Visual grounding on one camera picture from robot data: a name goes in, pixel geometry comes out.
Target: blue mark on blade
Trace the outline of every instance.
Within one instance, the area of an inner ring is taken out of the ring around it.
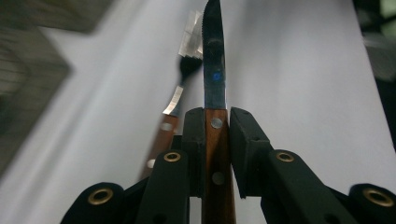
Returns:
[[[213,80],[214,81],[219,81],[221,80],[221,72],[217,72],[213,74]]]

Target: brass ring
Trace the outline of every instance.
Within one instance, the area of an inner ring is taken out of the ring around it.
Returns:
[[[178,154],[176,152],[169,152],[169,153],[166,153],[163,158],[166,161],[178,161],[178,160],[180,160],[181,156],[180,156],[180,154]]]
[[[376,203],[384,207],[392,207],[394,205],[394,201],[388,195],[377,189],[364,189],[363,195],[370,202]]]
[[[104,197],[98,197],[98,194],[104,193]],[[102,203],[107,203],[113,197],[113,190],[109,188],[97,189],[90,194],[88,198],[88,203],[93,205],[99,205]]]
[[[286,152],[278,152],[278,153],[276,153],[276,157],[280,161],[285,161],[285,162],[294,161],[294,157]]]

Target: wooden handle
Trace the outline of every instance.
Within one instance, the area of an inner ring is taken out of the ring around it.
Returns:
[[[227,110],[205,110],[206,182],[202,223],[233,224],[233,177]]]
[[[148,177],[152,172],[152,165],[155,162],[157,156],[169,149],[172,144],[172,139],[177,131],[178,118],[170,115],[164,115],[163,120],[160,123],[157,135],[155,136],[154,142],[151,145],[149,154],[145,160],[145,166],[140,173],[139,180]]]

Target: knife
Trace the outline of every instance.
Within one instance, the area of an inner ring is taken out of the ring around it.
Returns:
[[[224,36],[219,0],[203,16],[206,165],[202,223],[235,223],[225,98]]]

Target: white tabletop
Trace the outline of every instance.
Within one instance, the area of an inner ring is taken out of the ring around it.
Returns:
[[[251,112],[274,148],[299,154],[324,184],[396,192],[396,155],[351,1],[222,1],[227,101]],[[73,71],[0,185],[0,223],[59,223],[99,182],[136,182],[177,84],[190,10],[205,1],[118,0],[96,32],[43,29]],[[203,106],[191,79],[184,111]],[[265,223],[260,199],[238,223]],[[191,202],[191,223],[200,205]]]

